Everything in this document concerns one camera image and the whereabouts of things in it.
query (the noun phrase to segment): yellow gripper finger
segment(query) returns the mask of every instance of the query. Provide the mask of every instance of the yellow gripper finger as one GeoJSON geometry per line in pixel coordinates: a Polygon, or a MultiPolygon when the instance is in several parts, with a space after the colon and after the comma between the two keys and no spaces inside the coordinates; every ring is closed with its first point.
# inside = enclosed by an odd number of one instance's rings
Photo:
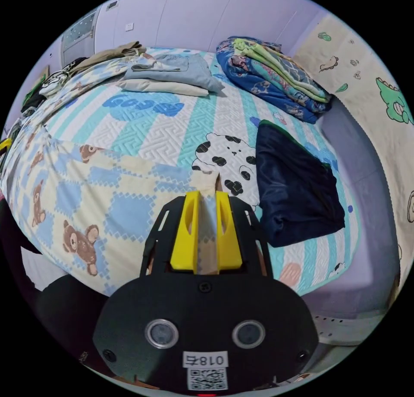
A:
{"type": "Polygon", "coordinates": [[[185,196],[176,242],[170,260],[171,267],[175,271],[197,273],[199,207],[200,192],[188,192],[185,196]]]}
{"type": "Polygon", "coordinates": [[[0,142],[0,151],[3,148],[9,149],[11,145],[12,145],[12,140],[10,138],[3,140],[2,142],[0,142]]]}
{"type": "Polygon", "coordinates": [[[238,246],[236,228],[230,206],[229,195],[216,191],[217,213],[217,270],[235,270],[242,266],[242,255],[238,246]]]}

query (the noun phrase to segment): green dinosaur print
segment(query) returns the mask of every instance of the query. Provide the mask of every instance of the green dinosaur print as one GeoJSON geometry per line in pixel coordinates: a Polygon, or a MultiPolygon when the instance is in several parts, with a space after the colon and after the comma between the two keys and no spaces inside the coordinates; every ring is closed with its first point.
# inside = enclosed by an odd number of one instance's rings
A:
{"type": "Polygon", "coordinates": [[[412,123],[414,125],[414,119],[401,91],[381,78],[376,79],[376,84],[380,89],[382,100],[387,105],[388,118],[397,122],[412,123]]]}
{"type": "Polygon", "coordinates": [[[326,32],[318,33],[318,38],[326,40],[327,42],[330,42],[332,40],[332,38],[329,35],[327,35],[326,32]]]}

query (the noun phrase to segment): wall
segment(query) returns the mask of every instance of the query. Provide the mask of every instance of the wall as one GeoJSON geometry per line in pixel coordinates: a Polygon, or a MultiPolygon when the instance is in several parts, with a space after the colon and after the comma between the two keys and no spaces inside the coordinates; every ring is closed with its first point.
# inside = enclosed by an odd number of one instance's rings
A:
{"type": "Polygon", "coordinates": [[[49,65],[49,73],[53,73],[59,69],[62,69],[60,63],[60,37],[56,39],[43,53],[40,59],[37,61],[35,66],[33,66],[30,73],[27,75],[27,78],[23,82],[19,92],[16,95],[16,98],[13,102],[12,107],[10,108],[9,115],[7,116],[5,127],[8,130],[16,119],[21,115],[20,110],[22,109],[23,99],[26,94],[30,92],[31,87],[39,78],[42,70],[46,65],[49,65]]]}
{"type": "Polygon", "coordinates": [[[145,46],[215,52],[231,35],[250,35],[282,43],[283,51],[292,54],[325,13],[309,0],[119,0],[106,11],[111,1],[98,16],[95,52],[135,40],[145,46]],[[252,12],[255,4],[260,8],[252,12]],[[126,32],[128,23],[134,28],[126,32]]]}

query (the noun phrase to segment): door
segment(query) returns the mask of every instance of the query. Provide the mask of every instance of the door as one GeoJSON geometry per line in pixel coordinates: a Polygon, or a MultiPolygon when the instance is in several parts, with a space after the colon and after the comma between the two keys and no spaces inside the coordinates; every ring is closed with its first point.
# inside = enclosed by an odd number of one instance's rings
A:
{"type": "Polygon", "coordinates": [[[78,57],[90,57],[95,53],[94,33],[99,7],[79,19],[62,36],[62,67],[78,57]]]}

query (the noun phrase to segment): beige folded clothing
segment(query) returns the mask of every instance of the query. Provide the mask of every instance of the beige folded clothing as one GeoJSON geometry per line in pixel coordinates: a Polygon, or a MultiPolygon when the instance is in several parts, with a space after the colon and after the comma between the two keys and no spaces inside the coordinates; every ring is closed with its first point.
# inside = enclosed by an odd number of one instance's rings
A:
{"type": "Polygon", "coordinates": [[[169,92],[178,95],[207,96],[208,90],[180,82],[155,81],[153,79],[122,79],[117,85],[132,92],[169,92]]]}
{"type": "Polygon", "coordinates": [[[121,46],[116,47],[115,49],[103,50],[101,52],[95,53],[95,55],[81,61],[78,66],[75,66],[70,70],[69,76],[73,78],[78,73],[90,68],[97,63],[105,62],[106,60],[116,59],[117,57],[125,56],[135,56],[140,53],[145,53],[147,48],[142,46],[138,41],[129,42],[127,44],[122,44],[121,46]]]}

